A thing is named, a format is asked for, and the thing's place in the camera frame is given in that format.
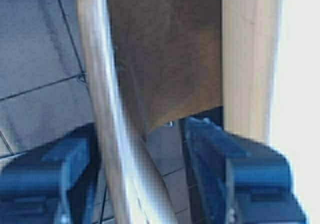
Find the metal pipe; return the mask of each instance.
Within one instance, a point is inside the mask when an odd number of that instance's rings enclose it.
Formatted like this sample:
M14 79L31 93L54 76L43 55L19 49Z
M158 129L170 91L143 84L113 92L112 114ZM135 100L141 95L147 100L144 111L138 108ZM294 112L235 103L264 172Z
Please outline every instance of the metal pipe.
M107 0L77 0L89 93L118 224L176 224L164 182L124 110Z

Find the floor tile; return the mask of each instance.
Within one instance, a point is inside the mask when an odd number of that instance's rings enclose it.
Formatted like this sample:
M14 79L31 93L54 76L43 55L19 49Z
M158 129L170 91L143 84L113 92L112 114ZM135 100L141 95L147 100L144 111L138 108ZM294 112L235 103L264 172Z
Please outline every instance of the floor tile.
M178 122L173 127L162 126L147 136L146 147L161 175L184 166L182 140Z
M189 207L189 195L185 169L165 176L165 185L173 205L174 212L180 212Z
M86 87L72 79L0 102L0 130L14 152L93 121Z
M184 210L176 215L178 224L192 224L190 210Z
M106 185L105 171L104 168L101 168L98 174L94 204L99 204L104 201Z
M92 214L92 223L99 222L101 210L102 210L102 203L95 204L95 206L93 208L93 214Z
M0 99L80 72L58 0L0 0L0 18Z
M108 221L104 221L102 224L116 224L116 221L113 220L108 220Z
M70 31L72 34L72 38L74 40L76 50L79 54L81 64L83 65L84 60L82 56L82 48L81 48L82 45L81 45L80 31L78 26L76 0L61 0L61 3L65 12L67 22L70 27Z
M114 216L114 210L112 208L111 200L106 200L103 211L103 219L109 219Z

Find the tile grout line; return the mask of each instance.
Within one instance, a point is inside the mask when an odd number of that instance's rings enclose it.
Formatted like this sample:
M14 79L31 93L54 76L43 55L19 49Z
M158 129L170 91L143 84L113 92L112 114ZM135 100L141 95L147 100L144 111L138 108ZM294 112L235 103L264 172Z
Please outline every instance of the tile grout line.
M69 35L69 38L70 38L70 41L71 41L71 45L73 47L73 51L74 51L74 53L76 55L76 60L78 62L79 69L80 69L81 73L83 73L84 69L83 69L82 64L81 64L79 53L78 53L78 51L76 49L76 43L75 43L74 38L73 38L73 36L71 34L71 29L70 29L70 25L68 23L68 20L66 18L67 15L66 15L66 12L64 10L64 6L63 6L61 0L58 0L58 3L59 3L59 7L60 7L60 10L61 10L61 13L62 13L64 24L66 25L66 29L67 29L67 32L68 32L68 35Z
M82 73L79 73L79 74L70 76L70 77L68 77L68 78L60 79L60 80L55 81L55 82L52 82L52 83L47 83L47 84L44 84L44 85L42 85L42 86L39 86L39 87L36 87L36 88L32 88L32 89L29 89L29 90L26 90L26 91L23 91L23 92L20 92L20 93L17 93L17 94L9 95L9 96L4 97L4 98L0 98L0 102L6 101L6 100L8 100L8 99L12 99L12 98L15 98L15 97L18 97L18 96L21 96L21 95L23 95L23 94L31 93L31 92L33 92L33 91L37 91L37 90L42 89L42 88L50 87L50 86L53 86L53 85L55 85L55 84L62 83L62 82L64 82L64 81L68 81L68 80L77 78L77 77L79 77L80 75L82 75Z
M172 172L169 172L169 173L166 173L166 174L162 175L162 177L164 178L164 177L166 177L166 176L169 176L170 174L173 174L173 173L175 173L175 172L181 171L181 170L184 169L184 168L185 168L185 167L178 168L178 169L176 169L176 170L174 170L174 171L172 171Z
M99 224L102 224L104 221L104 212L105 212L105 205L106 205L106 195L107 195L107 185L105 185L104 188L104 193L103 193L103 202L102 202L102 208L101 208L101 213L100 213L100 219L99 219Z
M4 134L3 134L1 131L0 131L0 138L3 140L4 145L5 145L5 146L6 146L6 148L9 150L10 154L11 154L11 155L13 155L13 154L14 154L14 152L13 152L13 150L11 149L11 147L10 147L9 143L7 142L7 140L6 140L5 136L4 136Z

